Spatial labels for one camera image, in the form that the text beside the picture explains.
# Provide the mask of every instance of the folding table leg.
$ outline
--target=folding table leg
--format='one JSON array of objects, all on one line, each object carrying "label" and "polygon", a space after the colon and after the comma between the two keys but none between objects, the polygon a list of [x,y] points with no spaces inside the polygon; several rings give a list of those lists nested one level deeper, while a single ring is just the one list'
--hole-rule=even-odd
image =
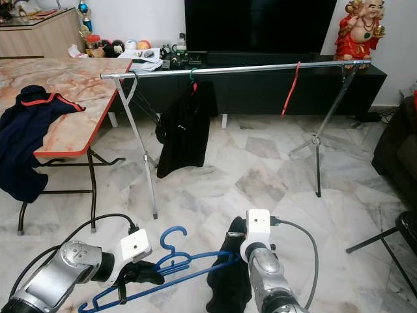
[{"label": "folding table leg", "polygon": [[[90,169],[90,176],[91,176],[91,185],[92,185],[92,199],[91,199],[91,219],[96,217],[96,201],[97,201],[97,185],[96,185],[96,175],[94,173],[94,164],[92,158],[92,151],[91,148],[87,150],[87,159],[89,161],[89,169]],[[96,222],[91,222],[91,232],[96,232]]]},{"label": "folding table leg", "polygon": [[22,208],[20,209],[20,214],[19,214],[18,236],[22,236],[25,233],[23,230],[23,221],[25,219],[26,207],[27,207],[27,202],[23,202]]}]

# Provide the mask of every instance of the red collar trim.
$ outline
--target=red collar trim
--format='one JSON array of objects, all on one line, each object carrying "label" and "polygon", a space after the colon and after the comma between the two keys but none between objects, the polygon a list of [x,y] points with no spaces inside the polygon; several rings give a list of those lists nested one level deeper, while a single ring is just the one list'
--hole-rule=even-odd
[{"label": "red collar trim", "polygon": [[43,103],[49,103],[53,100],[53,98],[55,97],[56,93],[52,93],[50,95],[50,97],[47,100],[35,100],[35,101],[30,101],[30,102],[24,102],[24,101],[20,101],[20,103],[24,106],[36,106],[37,104],[43,104]]},{"label": "red collar trim", "polygon": [[84,108],[83,106],[80,106],[79,104],[76,104],[76,103],[73,103],[73,102],[71,102],[71,101],[68,101],[67,99],[65,99],[64,97],[62,97],[60,94],[58,94],[58,99],[59,99],[60,101],[62,101],[62,102],[65,102],[65,103],[67,103],[67,104],[69,104],[69,105],[71,105],[71,106],[75,107],[75,109],[76,109],[78,112],[85,111],[85,108]]}]

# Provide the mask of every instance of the black stool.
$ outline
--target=black stool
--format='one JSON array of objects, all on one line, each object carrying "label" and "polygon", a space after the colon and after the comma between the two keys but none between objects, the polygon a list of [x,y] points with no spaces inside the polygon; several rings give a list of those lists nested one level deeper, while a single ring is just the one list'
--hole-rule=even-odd
[{"label": "black stool", "polygon": [[394,260],[395,264],[398,266],[399,271],[401,272],[401,274],[404,276],[405,280],[407,281],[407,284],[410,286],[411,291],[417,297],[416,288],[412,285],[412,282],[410,281],[409,277],[405,273],[403,267],[398,262],[391,248],[388,246],[388,244],[385,241],[385,237],[393,233],[396,233],[397,231],[399,231],[402,234],[406,242],[411,247],[412,251],[415,254],[417,254],[417,214],[414,212],[401,213],[401,215],[395,221],[394,228],[387,230],[383,232],[382,234],[375,236],[374,238],[364,241],[363,243],[360,243],[359,245],[353,246],[352,248],[347,249],[346,252],[350,254],[358,249],[363,248],[364,246],[374,243],[375,241],[381,240],[385,248],[391,254],[391,257]]}]

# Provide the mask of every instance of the red table edge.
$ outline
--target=red table edge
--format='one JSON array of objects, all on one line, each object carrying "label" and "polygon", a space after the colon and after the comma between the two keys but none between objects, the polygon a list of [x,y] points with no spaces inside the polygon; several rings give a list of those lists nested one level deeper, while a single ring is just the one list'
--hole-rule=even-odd
[{"label": "red table edge", "polygon": [[[128,68],[126,69],[126,73],[129,72],[130,67],[132,66],[132,63],[133,63],[133,61],[130,62]],[[115,100],[117,93],[118,93],[118,91],[116,89],[115,92],[113,93],[113,96],[111,96],[110,101],[109,101],[108,105],[106,106],[100,120],[98,121],[98,123],[96,125],[96,128],[93,130],[93,133],[91,134],[91,137],[90,137],[89,141],[87,142],[87,144],[85,145],[85,147],[82,150],[80,150],[80,151],[67,151],[67,152],[42,152],[42,151],[39,151],[39,152],[34,152],[33,155],[35,157],[54,157],[54,158],[55,157],[59,158],[59,157],[81,157],[81,156],[83,156],[87,152],[87,150],[90,148],[94,139],[96,138],[98,129],[100,129],[100,127],[102,126],[103,120],[106,117],[106,115],[107,115],[107,113],[110,109],[110,106],[113,104],[113,101]]]}]

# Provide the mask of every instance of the navy blue jacket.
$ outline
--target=navy blue jacket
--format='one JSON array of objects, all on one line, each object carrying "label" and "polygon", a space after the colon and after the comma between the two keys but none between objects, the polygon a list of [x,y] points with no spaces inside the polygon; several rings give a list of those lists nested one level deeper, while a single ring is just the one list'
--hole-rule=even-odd
[{"label": "navy blue jacket", "polygon": [[85,108],[64,99],[59,93],[46,93],[41,86],[21,90],[13,107],[0,118],[0,188],[13,198],[34,202],[48,183],[33,152],[42,147],[49,126],[62,114]]}]

